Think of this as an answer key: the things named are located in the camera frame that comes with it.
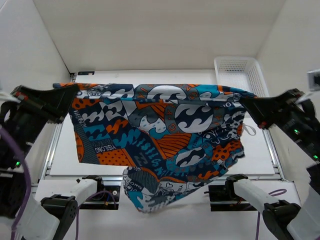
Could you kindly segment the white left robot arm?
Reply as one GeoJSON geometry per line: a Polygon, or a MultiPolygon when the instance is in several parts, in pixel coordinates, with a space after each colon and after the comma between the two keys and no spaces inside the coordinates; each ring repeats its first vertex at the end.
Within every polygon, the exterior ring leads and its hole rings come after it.
{"type": "Polygon", "coordinates": [[[89,175],[72,183],[67,191],[37,200],[33,181],[37,173],[27,162],[35,156],[33,145],[44,127],[61,124],[79,91],[76,85],[52,90],[16,87],[0,94],[0,221],[11,238],[61,240],[80,206],[105,194],[102,178],[89,175]]]}

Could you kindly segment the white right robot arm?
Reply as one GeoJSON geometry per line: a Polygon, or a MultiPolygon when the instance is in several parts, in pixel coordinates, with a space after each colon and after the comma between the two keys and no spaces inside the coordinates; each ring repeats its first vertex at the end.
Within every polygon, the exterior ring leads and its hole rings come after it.
{"type": "Polygon", "coordinates": [[[255,123],[263,130],[273,125],[286,134],[305,154],[307,163],[286,156],[284,175],[304,193],[301,206],[271,196],[255,186],[245,175],[226,179],[224,193],[230,200],[242,198],[253,206],[278,240],[318,240],[320,238],[320,122],[309,94],[298,89],[275,97],[241,98],[255,123]],[[298,170],[303,167],[302,176],[298,170]]]}

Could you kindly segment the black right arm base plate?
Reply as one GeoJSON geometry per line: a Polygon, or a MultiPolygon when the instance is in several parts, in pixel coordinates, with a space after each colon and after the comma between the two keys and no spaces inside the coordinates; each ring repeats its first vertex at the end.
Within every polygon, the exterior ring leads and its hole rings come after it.
{"type": "Polygon", "coordinates": [[[256,209],[244,199],[238,196],[231,197],[227,193],[224,185],[209,185],[204,195],[209,197],[211,212],[256,211],[256,209]]]}

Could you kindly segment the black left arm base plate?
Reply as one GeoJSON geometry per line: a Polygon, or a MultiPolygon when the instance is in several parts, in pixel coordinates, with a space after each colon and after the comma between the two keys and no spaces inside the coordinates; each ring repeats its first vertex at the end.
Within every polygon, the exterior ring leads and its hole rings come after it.
{"type": "Polygon", "coordinates": [[[107,184],[101,176],[87,175],[83,180],[95,180],[97,182],[97,192],[99,194],[91,196],[80,205],[83,210],[118,210],[120,200],[120,185],[107,184]]]}

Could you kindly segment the colourful patterned shorts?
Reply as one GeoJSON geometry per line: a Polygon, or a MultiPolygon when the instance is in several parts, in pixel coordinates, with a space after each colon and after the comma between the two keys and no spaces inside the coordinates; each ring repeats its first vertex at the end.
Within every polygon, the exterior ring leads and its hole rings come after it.
{"type": "Polygon", "coordinates": [[[227,173],[243,158],[251,92],[207,84],[77,83],[69,108],[78,161],[122,166],[124,193],[151,213],[227,173]]]}

